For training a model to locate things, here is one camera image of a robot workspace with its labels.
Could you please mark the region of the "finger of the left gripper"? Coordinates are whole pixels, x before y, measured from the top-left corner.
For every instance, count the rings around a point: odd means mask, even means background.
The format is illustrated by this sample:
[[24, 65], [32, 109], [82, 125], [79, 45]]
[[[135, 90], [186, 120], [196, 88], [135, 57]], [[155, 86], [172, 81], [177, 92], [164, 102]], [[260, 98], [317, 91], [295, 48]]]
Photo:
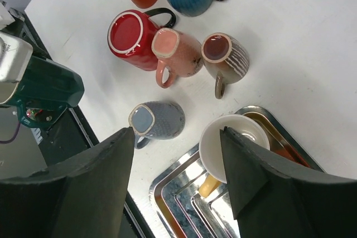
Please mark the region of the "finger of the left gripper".
[[32, 53], [28, 42], [1, 31], [1, 82], [20, 81]]

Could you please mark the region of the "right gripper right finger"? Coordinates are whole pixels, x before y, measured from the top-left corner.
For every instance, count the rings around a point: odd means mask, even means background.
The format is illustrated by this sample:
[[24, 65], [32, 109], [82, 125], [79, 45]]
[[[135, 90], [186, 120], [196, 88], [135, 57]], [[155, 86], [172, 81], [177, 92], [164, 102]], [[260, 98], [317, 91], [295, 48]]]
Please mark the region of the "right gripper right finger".
[[220, 141], [241, 237], [356, 236], [356, 180], [290, 161], [231, 127]]

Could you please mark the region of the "dark green mug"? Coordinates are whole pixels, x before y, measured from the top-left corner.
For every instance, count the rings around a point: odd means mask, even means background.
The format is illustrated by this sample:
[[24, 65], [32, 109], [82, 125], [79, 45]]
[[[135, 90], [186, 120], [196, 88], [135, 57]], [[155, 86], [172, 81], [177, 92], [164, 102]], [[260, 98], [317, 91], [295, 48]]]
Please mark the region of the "dark green mug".
[[16, 108], [28, 128], [48, 129], [84, 95], [79, 74], [52, 60], [31, 56], [19, 82], [1, 83], [1, 108]]

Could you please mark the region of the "yellow mug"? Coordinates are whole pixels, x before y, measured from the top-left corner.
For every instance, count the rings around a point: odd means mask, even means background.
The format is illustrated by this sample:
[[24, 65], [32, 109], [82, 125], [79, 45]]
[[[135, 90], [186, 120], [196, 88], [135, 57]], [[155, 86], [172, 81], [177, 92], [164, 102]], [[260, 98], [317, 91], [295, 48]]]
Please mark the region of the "yellow mug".
[[212, 121], [203, 131], [199, 141], [201, 162], [208, 176], [199, 188], [199, 194], [207, 198], [221, 183], [226, 183], [220, 131], [231, 127], [246, 138], [269, 150], [270, 143], [263, 128], [253, 119], [244, 115], [230, 114]]

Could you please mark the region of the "grey-blue mug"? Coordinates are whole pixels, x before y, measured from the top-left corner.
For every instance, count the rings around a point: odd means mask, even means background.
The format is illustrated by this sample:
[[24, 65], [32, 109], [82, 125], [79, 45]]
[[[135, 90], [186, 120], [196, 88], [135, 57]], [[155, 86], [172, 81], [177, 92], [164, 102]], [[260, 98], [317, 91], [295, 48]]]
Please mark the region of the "grey-blue mug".
[[135, 148], [144, 148], [151, 140], [176, 138], [184, 129], [185, 113], [171, 101], [149, 101], [137, 105], [128, 117], [135, 133]]

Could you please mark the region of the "red mug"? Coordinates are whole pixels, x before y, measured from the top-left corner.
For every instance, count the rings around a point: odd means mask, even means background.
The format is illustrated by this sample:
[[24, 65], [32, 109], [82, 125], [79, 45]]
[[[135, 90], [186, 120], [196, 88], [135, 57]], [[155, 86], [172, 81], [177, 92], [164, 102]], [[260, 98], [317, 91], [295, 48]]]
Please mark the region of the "red mug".
[[[151, 20], [151, 17], [164, 13], [170, 15], [170, 19], [163, 26]], [[109, 49], [116, 57], [141, 70], [155, 71], [158, 59], [151, 49], [153, 38], [161, 28], [173, 28], [176, 21], [176, 15], [168, 8], [155, 8], [146, 12], [136, 9], [123, 11], [109, 26]]]

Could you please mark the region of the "brown striped mug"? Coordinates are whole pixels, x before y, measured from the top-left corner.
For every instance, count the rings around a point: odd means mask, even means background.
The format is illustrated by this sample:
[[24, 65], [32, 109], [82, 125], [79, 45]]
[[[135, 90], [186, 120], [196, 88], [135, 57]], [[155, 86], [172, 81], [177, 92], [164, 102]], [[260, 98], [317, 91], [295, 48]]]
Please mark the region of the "brown striped mug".
[[241, 80], [248, 72], [249, 54], [234, 37], [216, 32], [204, 39], [201, 54], [208, 73], [215, 79], [215, 97], [222, 99], [225, 87]]

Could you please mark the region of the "pink mug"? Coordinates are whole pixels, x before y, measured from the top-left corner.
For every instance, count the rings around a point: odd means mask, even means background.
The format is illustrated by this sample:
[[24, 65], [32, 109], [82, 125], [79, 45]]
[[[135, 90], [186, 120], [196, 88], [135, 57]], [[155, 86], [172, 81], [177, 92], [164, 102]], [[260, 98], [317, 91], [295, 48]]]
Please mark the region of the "pink mug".
[[191, 35], [164, 27], [154, 36], [152, 52], [158, 59], [156, 83], [170, 87], [176, 78], [191, 77], [202, 66], [201, 43]]

